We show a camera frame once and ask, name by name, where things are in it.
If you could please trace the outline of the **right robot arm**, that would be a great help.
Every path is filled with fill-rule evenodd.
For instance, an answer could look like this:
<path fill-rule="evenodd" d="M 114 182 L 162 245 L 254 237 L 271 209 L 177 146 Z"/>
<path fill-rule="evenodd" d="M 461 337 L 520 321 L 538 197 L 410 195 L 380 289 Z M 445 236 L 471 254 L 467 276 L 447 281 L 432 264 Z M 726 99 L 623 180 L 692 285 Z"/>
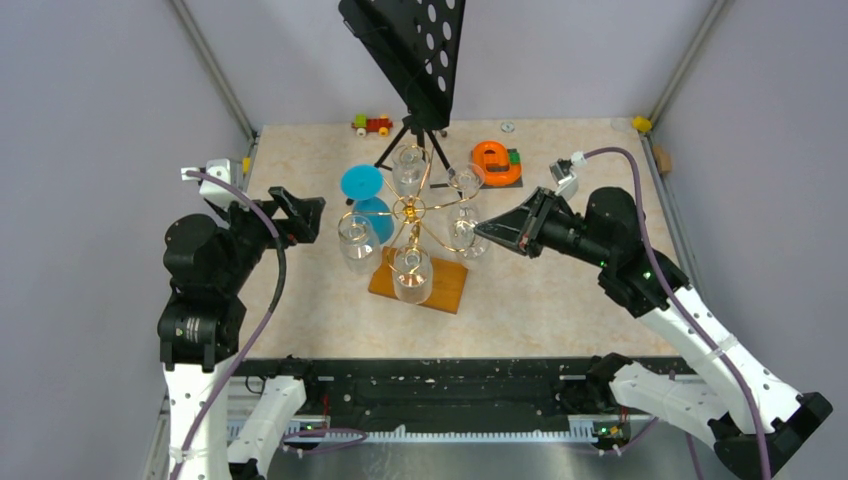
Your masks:
<path fill-rule="evenodd" d="M 643 212 L 621 188 L 595 190 L 580 214 L 538 188 L 475 231 L 528 258 L 551 249 L 597 266 L 605 295 L 673 346 L 698 377 L 673 380 L 611 353 L 587 374 L 594 409 L 648 413 L 705 443 L 736 477 L 771 478 L 832 413 L 831 403 L 820 393 L 798 391 L 757 360 L 688 277 L 646 247 L 643 227 Z"/>

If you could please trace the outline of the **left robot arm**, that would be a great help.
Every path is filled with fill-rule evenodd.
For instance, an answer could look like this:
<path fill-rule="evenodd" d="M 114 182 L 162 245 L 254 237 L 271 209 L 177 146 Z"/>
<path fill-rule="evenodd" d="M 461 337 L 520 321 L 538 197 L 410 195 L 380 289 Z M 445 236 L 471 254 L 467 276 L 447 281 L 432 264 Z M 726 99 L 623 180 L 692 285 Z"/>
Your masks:
<path fill-rule="evenodd" d="M 239 337 L 246 307 L 239 293 L 267 250 L 278 277 L 267 314 L 285 286 L 285 250 L 313 243 L 326 205 L 269 189 L 269 199 L 245 205 L 230 195 L 213 216 L 191 214 L 166 231 L 163 264 L 171 294 L 157 324 L 167 385 L 172 479 L 264 479 L 284 428 L 295 413 L 319 404 L 320 386 L 303 375 L 274 379 L 260 394 L 241 436 L 228 438 L 230 378 L 247 351 Z"/>

